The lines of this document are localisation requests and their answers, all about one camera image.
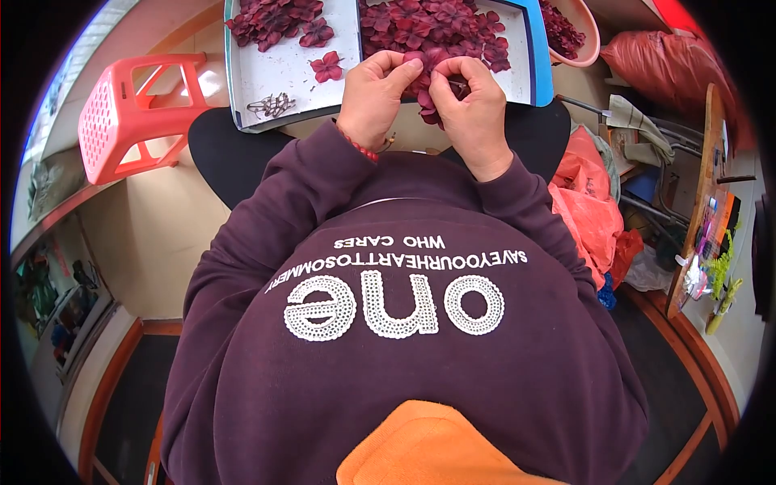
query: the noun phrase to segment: sack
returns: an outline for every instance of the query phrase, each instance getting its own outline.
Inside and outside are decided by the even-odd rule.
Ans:
[[[584,129],[571,134],[548,189],[553,213],[560,214],[569,227],[580,258],[593,271],[596,289],[601,289],[604,273],[614,261],[622,216],[609,193],[604,162]]]
[[[662,269],[655,262],[655,250],[644,246],[644,250],[633,257],[633,262],[625,275],[625,282],[639,291],[668,289],[674,274]]]
[[[631,229],[623,232],[617,237],[617,246],[615,249],[615,262],[611,264],[611,288],[617,289],[620,283],[628,274],[633,256],[636,256],[644,249],[644,240],[637,229]]]
[[[601,50],[601,57],[636,91],[699,123],[706,116],[706,89],[714,83],[734,149],[756,147],[736,87],[706,41],[664,32],[621,32]]]
[[[27,218],[37,222],[84,185],[86,170],[78,147],[30,163],[34,165],[29,177]]]

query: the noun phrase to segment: plastic stool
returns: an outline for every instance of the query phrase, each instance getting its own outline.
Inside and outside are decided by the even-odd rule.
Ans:
[[[194,69],[194,63],[205,60],[205,53],[159,54],[122,59],[104,70],[78,119],[81,156],[86,178],[92,184],[103,185],[143,171],[178,164],[175,156],[189,142],[189,127],[197,116],[210,108],[205,103]],[[189,105],[151,108],[155,96],[148,95],[148,90],[175,65],[181,68]],[[150,66],[159,67],[135,94],[132,71]],[[173,135],[181,137],[161,157],[152,157],[145,142]],[[140,158],[121,163],[134,145],[140,151]]]

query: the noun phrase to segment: plastic basin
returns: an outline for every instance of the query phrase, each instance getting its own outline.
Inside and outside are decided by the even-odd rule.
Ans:
[[[582,0],[549,0],[549,3],[560,10],[560,13],[565,15],[574,28],[585,35],[584,45],[577,51],[577,58],[574,60],[566,59],[550,49],[549,56],[553,64],[562,62],[575,68],[585,68],[593,64],[598,59],[598,52],[601,50],[601,36],[598,35],[598,26],[595,24],[590,9]]]

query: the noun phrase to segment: orange plastic bag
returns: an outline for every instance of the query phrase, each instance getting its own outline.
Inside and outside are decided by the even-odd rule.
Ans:
[[[615,262],[611,264],[611,288],[617,289],[628,274],[633,257],[644,251],[644,240],[638,229],[631,229],[617,237],[615,248]]]
[[[645,97],[699,123],[705,119],[706,89],[714,83],[725,105],[733,148],[756,146],[736,87],[703,39],[665,32],[620,32],[601,50],[601,57]]]
[[[593,270],[593,280],[601,289],[604,273],[615,258],[622,215],[609,193],[604,162],[582,126],[571,134],[548,189],[553,196],[553,213],[560,214],[569,227],[580,258]]]

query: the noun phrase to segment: bracelet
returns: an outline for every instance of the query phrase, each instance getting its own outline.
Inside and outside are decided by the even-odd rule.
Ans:
[[[350,137],[349,137],[348,135],[346,135],[346,134],[342,133],[342,136],[343,136],[343,137],[345,137],[345,139],[348,141],[348,143],[350,143],[351,145],[353,145],[353,147],[354,147],[356,150],[360,151],[360,152],[361,152],[361,153],[362,153],[362,154],[363,154],[365,157],[367,157],[369,160],[371,160],[371,161],[374,161],[374,162],[377,162],[378,154],[376,154],[376,153],[375,153],[375,152],[373,152],[373,151],[367,150],[366,148],[364,148],[364,147],[362,147],[361,145],[357,144],[356,142],[354,142],[353,140],[351,140],[351,139],[350,139]]]

